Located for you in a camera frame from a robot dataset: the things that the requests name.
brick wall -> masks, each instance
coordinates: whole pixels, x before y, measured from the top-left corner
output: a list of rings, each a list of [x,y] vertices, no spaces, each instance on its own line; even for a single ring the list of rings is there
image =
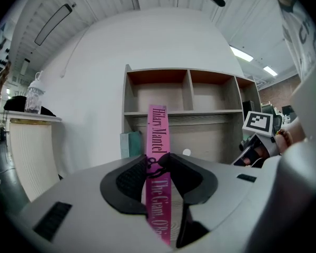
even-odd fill
[[[290,77],[289,79],[279,82],[271,87],[260,90],[261,103],[272,103],[276,108],[282,111],[283,106],[290,105],[290,96],[300,84],[301,80],[298,75]]]

fluorescent light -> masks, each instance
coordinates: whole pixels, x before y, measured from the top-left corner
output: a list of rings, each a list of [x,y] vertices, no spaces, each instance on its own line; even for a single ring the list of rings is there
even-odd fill
[[[45,24],[45,26],[43,26],[35,39],[35,43],[41,46],[50,32],[72,11],[72,8],[68,4],[63,5],[57,12],[55,12],[55,14]]]
[[[242,59],[244,59],[244,60],[246,60],[246,61],[248,61],[248,62],[251,62],[251,61],[254,59],[254,58],[251,57],[250,55],[248,55],[248,54],[246,54],[246,53],[244,53],[244,52],[241,52],[241,51],[239,51],[239,50],[236,49],[236,48],[231,47],[231,49],[232,49],[232,51],[233,51],[233,53],[234,53],[235,56],[240,57],[240,58],[242,58]]]
[[[29,63],[30,63],[30,60],[28,60],[28,59],[25,59],[23,61],[23,64],[22,64],[22,67],[21,67],[21,71],[20,71],[20,74],[22,76],[24,76],[26,74],[26,70],[27,70],[27,67],[29,66]]]
[[[274,70],[272,70],[269,66],[266,66],[263,69],[266,70],[269,74],[271,74],[273,76],[277,75],[277,73]]]

book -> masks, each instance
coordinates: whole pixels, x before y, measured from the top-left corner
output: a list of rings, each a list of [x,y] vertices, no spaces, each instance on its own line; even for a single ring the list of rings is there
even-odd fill
[[[121,133],[121,158],[143,154],[143,141],[140,131]]]
[[[171,176],[164,161],[170,153],[169,121],[166,106],[150,105],[146,136],[147,221],[159,237],[171,242]]]

gray floor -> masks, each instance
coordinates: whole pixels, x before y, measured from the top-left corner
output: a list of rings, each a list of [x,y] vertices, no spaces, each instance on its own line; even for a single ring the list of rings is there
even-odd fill
[[[0,201],[5,211],[18,214],[29,203],[14,169],[9,161],[5,142],[0,143]]]

wooden shelf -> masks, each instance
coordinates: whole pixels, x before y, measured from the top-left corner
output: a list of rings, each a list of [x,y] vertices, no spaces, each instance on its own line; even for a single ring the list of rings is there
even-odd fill
[[[169,116],[188,116],[188,115],[215,115],[215,114],[230,114],[230,113],[241,113],[242,110],[215,110],[215,111],[170,111],[167,112]],[[124,112],[125,116],[131,117],[145,117],[147,112]]]
[[[236,77],[242,102],[253,101],[255,112],[262,112],[258,88],[252,80]]]
[[[127,65],[122,132],[140,130],[146,145],[149,105],[165,105],[172,153],[187,148],[194,157],[232,163],[240,154],[245,100],[261,111],[255,82],[243,77],[195,69],[133,71]]]

